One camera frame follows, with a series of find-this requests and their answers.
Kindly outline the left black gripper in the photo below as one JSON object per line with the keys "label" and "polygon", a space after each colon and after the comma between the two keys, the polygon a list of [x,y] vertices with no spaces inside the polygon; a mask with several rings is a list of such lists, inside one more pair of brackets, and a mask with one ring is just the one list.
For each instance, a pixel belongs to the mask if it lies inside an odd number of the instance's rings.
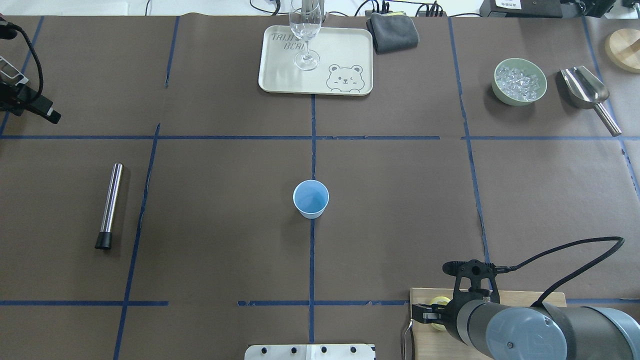
{"label": "left black gripper", "polygon": [[54,110],[53,101],[46,96],[36,96],[37,92],[26,84],[11,84],[5,79],[0,82],[0,111],[22,116],[31,112],[57,125],[61,114]]}

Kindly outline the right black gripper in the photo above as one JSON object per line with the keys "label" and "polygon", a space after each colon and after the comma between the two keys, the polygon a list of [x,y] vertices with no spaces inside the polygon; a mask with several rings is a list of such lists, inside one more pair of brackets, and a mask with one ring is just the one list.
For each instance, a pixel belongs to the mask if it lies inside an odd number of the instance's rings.
{"label": "right black gripper", "polygon": [[501,297],[496,283],[496,275],[511,271],[509,266],[496,266],[492,262],[480,262],[472,259],[466,262],[451,260],[442,265],[446,275],[455,277],[452,298],[447,305],[418,303],[413,305],[413,320],[421,324],[454,326],[462,308],[471,301],[484,301],[499,304]]}

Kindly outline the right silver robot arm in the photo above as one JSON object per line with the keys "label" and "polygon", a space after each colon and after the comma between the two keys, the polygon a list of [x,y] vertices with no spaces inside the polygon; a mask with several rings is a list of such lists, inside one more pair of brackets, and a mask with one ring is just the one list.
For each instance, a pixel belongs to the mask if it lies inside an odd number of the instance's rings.
{"label": "right silver robot arm", "polygon": [[547,301],[509,306],[500,302],[495,277],[506,266],[477,259],[453,260],[442,271],[455,277],[452,298],[410,306],[401,338],[416,323],[443,326],[458,342],[494,360],[637,360],[639,324],[607,307],[558,307]]}

